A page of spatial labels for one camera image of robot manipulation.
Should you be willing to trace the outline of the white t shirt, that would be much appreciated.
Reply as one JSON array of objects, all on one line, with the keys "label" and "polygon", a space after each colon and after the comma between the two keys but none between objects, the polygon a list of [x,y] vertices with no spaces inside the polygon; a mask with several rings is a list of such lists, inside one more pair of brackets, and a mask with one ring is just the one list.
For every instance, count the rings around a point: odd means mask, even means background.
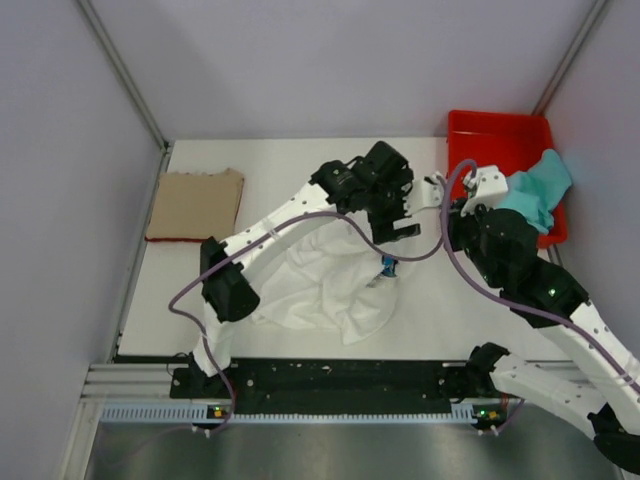
[{"label": "white t shirt", "polygon": [[260,288],[256,324],[326,330],[345,345],[377,333],[394,313],[402,271],[385,274],[383,258],[354,227],[336,220],[291,246]]}]

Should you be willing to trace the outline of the teal t shirt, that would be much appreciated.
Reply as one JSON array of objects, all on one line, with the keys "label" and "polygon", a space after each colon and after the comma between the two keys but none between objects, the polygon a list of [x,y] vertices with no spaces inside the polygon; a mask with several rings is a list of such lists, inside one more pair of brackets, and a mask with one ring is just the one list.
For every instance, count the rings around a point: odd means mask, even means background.
[{"label": "teal t shirt", "polygon": [[540,234],[547,235],[555,226],[553,211],[572,184],[558,152],[546,149],[534,166],[507,178],[508,191],[498,208],[519,213]]}]

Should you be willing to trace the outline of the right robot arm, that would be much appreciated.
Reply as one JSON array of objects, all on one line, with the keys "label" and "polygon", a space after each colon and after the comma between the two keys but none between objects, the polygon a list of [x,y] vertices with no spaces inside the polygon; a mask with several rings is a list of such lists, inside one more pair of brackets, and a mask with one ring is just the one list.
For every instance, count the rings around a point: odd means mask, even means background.
[{"label": "right robot arm", "polygon": [[507,307],[556,345],[587,379],[557,377],[494,344],[477,348],[469,388],[515,395],[569,423],[619,468],[639,472],[639,360],[602,319],[584,287],[562,266],[539,257],[537,230],[509,209],[463,201],[443,208],[441,228],[452,261],[462,252],[483,279],[455,269],[485,298]]}]

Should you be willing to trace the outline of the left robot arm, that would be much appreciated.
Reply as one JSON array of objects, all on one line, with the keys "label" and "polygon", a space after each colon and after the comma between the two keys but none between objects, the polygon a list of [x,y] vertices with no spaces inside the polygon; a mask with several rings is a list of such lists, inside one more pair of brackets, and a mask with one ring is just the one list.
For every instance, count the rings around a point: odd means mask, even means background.
[{"label": "left robot arm", "polygon": [[200,247],[200,283],[205,318],[194,347],[197,365],[192,384],[205,396],[226,387],[232,324],[259,306],[254,278],[286,249],[334,220],[363,212],[375,246],[419,234],[408,220],[439,205],[441,192],[429,178],[418,179],[408,160],[384,141],[349,162],[323,163],[282,206],[243,232],[224,240],[213,237]]}]

